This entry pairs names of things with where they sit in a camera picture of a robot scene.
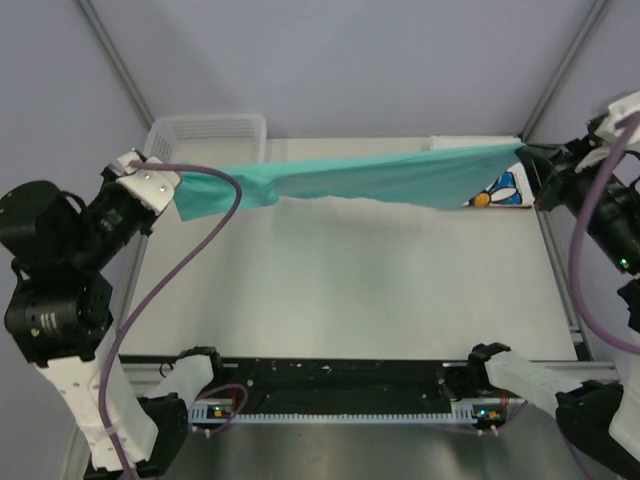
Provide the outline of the teal t-shirt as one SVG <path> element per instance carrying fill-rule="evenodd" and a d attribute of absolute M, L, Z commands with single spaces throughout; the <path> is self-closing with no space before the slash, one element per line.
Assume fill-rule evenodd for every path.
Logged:
<path fill-rule="evenodd" d="M 240 209 L 270 207 L 284 197 L 369 199 L 455 209 L 518 162 L 520 143 L 359 158 L 226 166 L 242 189 Z"/>

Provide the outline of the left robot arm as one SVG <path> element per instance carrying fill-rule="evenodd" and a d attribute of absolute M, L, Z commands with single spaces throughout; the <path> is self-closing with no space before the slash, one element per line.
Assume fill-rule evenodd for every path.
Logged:
<path fill-rule="evenodd" d="M 103 268 L 136 234 L 149 234 L 180 183 L 171 171 L 109 166 L 90 202 L 45 181 L 1 200 L 1 242 L 17 283 L 4 324 L 25 360 L 55 386 L 90 447 L 88 479 L 164 475 L 181 449 L 200 393 L 227 374 L 212 347 L 181 352 L 154 388 L 137 396 L 119 358 Z"/>

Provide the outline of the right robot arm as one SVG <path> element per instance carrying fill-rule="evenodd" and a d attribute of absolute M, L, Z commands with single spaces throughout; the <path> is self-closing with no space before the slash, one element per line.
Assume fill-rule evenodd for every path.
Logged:
<path fill-rule="evenodd" d="M 639 338 L 622 340 L 589 311 L 580 282 L 581 254 L 591 238 L 631 279 L 617 294 L 626 303 L 628 326 L 639 331 L 639 192 L 614 174 L 639 131 L 639 116 L 602 116 L 581 140 L 544 158 L 525 148 L 534 165 L 546 163 L 547 177 L 536 195 L 543 210 L 557 206 L 576 218 L 569 248 L 569 294 L 588 329 L 631 357 L 622 381 L 577 380 L 543 367 L 500 344 L 478 344 L 468 356 L 467 384 L 487 396 L 502 389 L 551 416 L 568 443 L 624 479 L 639 476 Z"/>

